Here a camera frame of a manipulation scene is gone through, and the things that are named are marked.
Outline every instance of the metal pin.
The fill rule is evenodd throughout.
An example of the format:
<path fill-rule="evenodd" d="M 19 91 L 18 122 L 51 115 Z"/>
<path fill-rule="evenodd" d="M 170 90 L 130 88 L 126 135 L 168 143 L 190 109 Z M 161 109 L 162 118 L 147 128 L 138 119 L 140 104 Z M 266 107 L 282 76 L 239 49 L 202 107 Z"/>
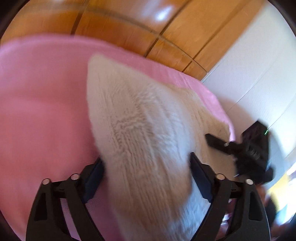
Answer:
<path fill-rule="evenodd" d="M 45 178 L 43 181 L 42 181 L 42 184 L 43 185 L 46 185 L 46 184 L 49 184 L 51 181 L 49 178 Z"/>
<path fill-rule="evenodd" d="M 216 175 L 216 178 L 219 179 L 219 180 L 224 180 L 225 176 L 223 174 L 219 173 L 219 174 Z"/>
<path fill-rule="evenodd" d="M 75 174 L 73 174 L 72 176 L 71 176 L 71 179 L 72 180 L 77 180 L 77 179 L 79 179 L 80 178 L 80 175 L 78 174 L 78 173 L 75 173 Z"/>
<path fill-rule="evenodd" d="M 245 182 L 246 182 L 246 184 L 249 184 L 249 185 L 253 185 L 253 183 L 254 183 L 251 179 L 246 179 Z"/>

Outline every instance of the black device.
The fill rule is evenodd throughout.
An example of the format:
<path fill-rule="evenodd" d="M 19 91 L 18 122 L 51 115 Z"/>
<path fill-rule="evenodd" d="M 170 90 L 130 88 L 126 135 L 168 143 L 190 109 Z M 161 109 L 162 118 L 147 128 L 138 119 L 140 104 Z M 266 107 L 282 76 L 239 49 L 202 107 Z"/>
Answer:
<path fill-rule="evenodd" d="M 236 157 L 238 175 L 245 175 L 255 184 L 270 182 L 273 169 L 270 167 L 268 129 L 256 121 L 242 133 L 242 143 L 225 142 L 211 134 L 206 134 L 209 146 Z"/>
<path fill-rule="evenodd" d="M 220 241 L 270 241 L 264 206 L 251 180 L 234 182 L 222 174 L 215 174 L 202 164 L 195 153 L 190 154 L 193 178 L 203 196 L 211 204 L 191 241 L 214 241 L 226 212 L 229 199 L 236 198 L 236 206 L 226 236 Z M 100 158 L 86 166 L 80 174 L 65 181 L 44 179 L 31 209 L 26 241 L 74 241 L 69 234 L 60 198 L 66 198 L 77 232 L 82 241 L 103 241 L 92 221 L 85 203 L 93 198 L 104 175 Z"/>

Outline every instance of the fuzzy fabric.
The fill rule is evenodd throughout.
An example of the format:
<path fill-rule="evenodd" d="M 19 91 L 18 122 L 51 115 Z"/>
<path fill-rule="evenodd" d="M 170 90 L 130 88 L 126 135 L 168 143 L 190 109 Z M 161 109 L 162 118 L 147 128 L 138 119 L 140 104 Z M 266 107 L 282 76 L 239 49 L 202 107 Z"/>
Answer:
<path fill-rule="evenodd" d="M 190 240 L 209 203 L 193 181 L 189 154 L 232 178 L 232 160 L 210 149 L 204 137 L 229 140 L 228 126 L 193 91 L 161 84 L 101 55 L 89 62 L 87 100 L 125 240 Z"/>

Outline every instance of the pink tablecloth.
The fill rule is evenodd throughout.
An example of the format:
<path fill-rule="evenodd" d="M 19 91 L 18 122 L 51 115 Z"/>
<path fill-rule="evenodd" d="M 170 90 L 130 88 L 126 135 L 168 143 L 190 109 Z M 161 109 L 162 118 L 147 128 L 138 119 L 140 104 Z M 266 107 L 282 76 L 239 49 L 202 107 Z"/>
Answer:
<path fill-rule="evenodd" d="M 233 126 L 199 81 L 103 41 L 43 35 L 0 47 L 0 210 L 22 239 L 40 182 L 64 180 L 97 156 L 86 103 L 87 63 L 101 53 L 163 83 L 194 90 L 218 119 Z M 106 181 L 87 204 L 106 241 L 121 240 Z M 63 210 L 73 237 L 73 223 Z"/>

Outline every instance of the wooden floor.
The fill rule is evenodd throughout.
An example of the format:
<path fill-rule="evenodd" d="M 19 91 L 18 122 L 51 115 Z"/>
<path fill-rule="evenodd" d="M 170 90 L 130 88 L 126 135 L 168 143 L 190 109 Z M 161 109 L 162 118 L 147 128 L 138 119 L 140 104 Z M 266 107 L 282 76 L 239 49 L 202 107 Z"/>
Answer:
<path fill-rule="evenodd" d="M 265 0 L 30 0 L 1 39 L 37 33 L 105 40 L 201 80 Z"/>

